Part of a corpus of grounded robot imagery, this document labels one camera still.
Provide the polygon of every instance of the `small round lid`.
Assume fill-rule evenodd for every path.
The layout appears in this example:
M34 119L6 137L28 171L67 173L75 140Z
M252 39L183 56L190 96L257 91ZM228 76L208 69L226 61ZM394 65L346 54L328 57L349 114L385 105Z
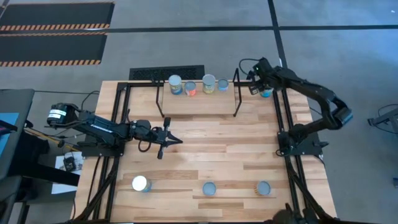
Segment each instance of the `small round lid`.
M169 77L170 85L179 85L181 83L181 77L179 75L172 75Z
M216 193L216 185L213 182L206 182L203 185L203 194L213 196Z
M221 87L221 88L228 87L228 80L226 80L226 79L218 80L218 86Z
M261 195L269 195L271 192L271 186L268 184L268 182L262 180L257 184L257 191Z
M196 87L197 87L197 85L194 82L187 82L185 84L186 90L194 90Z
M216 77L214 77L214 75L207 74L203 76L203 83L206 85L212 85L216 83Z
M144 190L147 186L147 179L144 176L137 176L132 180L132 188L136 191Z

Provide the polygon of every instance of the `black mat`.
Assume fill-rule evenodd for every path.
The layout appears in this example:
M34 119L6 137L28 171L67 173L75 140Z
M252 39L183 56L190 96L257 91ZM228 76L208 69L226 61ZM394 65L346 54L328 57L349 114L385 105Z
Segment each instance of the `black mat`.
M104 32L71 34L1 34L0 66L97 65Z
M0 30L108 28L114 3L10 4Z
M171 75L179 75L182 80L201 80L205 75L205 66L130 68L129 80L168 80Z

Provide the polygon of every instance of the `wooden tabletop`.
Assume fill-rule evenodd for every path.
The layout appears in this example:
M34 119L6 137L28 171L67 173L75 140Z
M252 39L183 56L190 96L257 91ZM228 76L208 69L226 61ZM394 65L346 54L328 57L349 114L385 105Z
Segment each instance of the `wooden tabletop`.
M116 85L116 81L103 82L96 108L98 116L111 119ZM155 95L155 87L132 88L130 120L148 119L152 127L162 126ZM294 122L311 122L307 98L294 91L288 91L288 96ZM279 98L285 119L282 97ZM264 221L283 209L285 203L291 204L284 159L275 155L279 129L274 101L272 97L250 95L247 87L242 87L242 100L235 118L232 115L173 116L170 130L184 143L166 149L162 160L156 158L159 147L152 146L142 153L137 149L137 141L128 142L120 160L111 221ZM76 193L76 214L86 206L96 160L91 157L84 162ZM323 164L313 156L302 156L302 160L309 191L326 212L335 216ZM100 167L93 193L98 187ZM149 193L132 189L131 181L137 175L152 181ZM269 196L258 196L254 192L260 180L270 183ZM217 186L212 197L201 191L206 181L213 181ZM104 217L107 197L106 192L100 217ZM302 195L299 193L298 197L303 209Z

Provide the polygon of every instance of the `wooden shelf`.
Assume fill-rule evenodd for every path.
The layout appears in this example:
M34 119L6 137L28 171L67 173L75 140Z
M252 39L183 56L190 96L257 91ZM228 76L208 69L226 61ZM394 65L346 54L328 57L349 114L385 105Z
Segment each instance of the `wooden shelf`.
M196 115L196 114L234 114L236 111L235 91L233 83L229 83L228 90L218 91L217 86L213 93L203 92L203 82L197 84L195 96L187 96L185 92L173 95L170 85L164 83L162 111L165 115Z

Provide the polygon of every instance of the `concrete floor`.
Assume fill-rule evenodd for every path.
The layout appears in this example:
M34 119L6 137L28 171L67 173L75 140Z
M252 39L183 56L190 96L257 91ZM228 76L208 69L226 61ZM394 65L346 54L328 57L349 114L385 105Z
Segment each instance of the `concrete floor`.
M44 1L11 0L15 2ZM275 1L275 8L280 26L398 24L394 0L288 0ZM271 24L265 0L116 0L111 28ZM320 133L321 140L330 142L324 150L325 164L338 216L396 223L398 189L392 186L392 177L398 176L398 138L368 126L366 119L377 115L381 106L397 103L398 30L283 31L281 35L288 66L334 90L353 109L354 119L347 127ZM103 80L127 80L129 68L172 65L204 64L206 73L232 77L245 57L267 57L278 65L273 32L110 34L101 65L0 68L0 88L90 92L99 90ZM29 119L37 129L52 133L42 127L50 105L79 105L84 97L36 93ZM94 109L95 103L93 96L86 108ZM67 220L71 207L72 197L33 205L27 223Z

